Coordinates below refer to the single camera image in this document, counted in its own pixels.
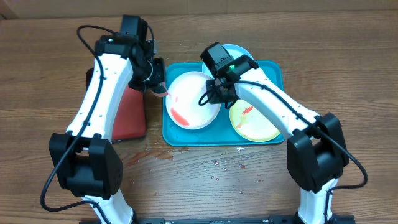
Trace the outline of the black-handled scrub brush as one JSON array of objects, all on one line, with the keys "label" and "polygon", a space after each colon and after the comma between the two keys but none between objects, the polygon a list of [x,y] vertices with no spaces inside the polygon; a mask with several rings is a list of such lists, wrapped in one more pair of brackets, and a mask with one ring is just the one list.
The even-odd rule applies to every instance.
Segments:
[{"label": "black-handled scrub brush", "polygon": [[164,86],[153,88],[153,89],[151,89],[151,92],[153,95],[155,95],[156,97],[159,97],[159,98],[163,98],[163,97],[166,97],[169,95],[168,90]]}]

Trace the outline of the white plate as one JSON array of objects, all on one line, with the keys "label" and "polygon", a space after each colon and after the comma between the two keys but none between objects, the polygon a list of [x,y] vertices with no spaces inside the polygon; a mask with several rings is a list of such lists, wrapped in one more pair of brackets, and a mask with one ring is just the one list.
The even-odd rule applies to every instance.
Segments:
[{"label": "white plate", "polygon": [[220,105],[205,101],[206,81],[211,77],[202,72],[186,72],[179,75],[169,86],[165,98],[167,114],[172,121],[184,129],[201,129],[208,126],[218,115]]}]

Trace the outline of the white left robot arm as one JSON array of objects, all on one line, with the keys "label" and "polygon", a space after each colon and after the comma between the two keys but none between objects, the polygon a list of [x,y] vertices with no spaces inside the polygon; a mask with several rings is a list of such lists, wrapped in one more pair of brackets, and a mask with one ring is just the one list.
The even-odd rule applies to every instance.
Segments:
[{"label": "white left robot arm", "polygon": [[[52,134],[49,151],[54,165],[42,192],[40,204],[49,212],[90,205],[99,223],[134,223],[134,210],[120,186],[123,163],[112,145],[113,126],[126,88],[163,94],[165,63],[157,58],[150,25],[139,16],[124,15],[118,32],[107,29],[94,47],[94,66],[83,102],[63,134]],[[58,208],[45,203],[54,178],[79,202]]]}]

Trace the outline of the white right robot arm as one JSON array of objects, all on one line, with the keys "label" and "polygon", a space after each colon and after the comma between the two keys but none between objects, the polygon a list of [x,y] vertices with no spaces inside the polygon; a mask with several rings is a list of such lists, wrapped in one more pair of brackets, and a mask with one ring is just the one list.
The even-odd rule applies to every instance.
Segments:
[{"label": "white right robot arm", "polygon": [[257,109],[287,141],[287,170],[300,187],[300,223],[334,223],[333,188],[349,162],[340,121],[320,116],[297,103],[273,84],[264,70],[247,55],[233,58],[219,42],[200,55],[213,79],[200,104],[232,107],[244,100]]}]

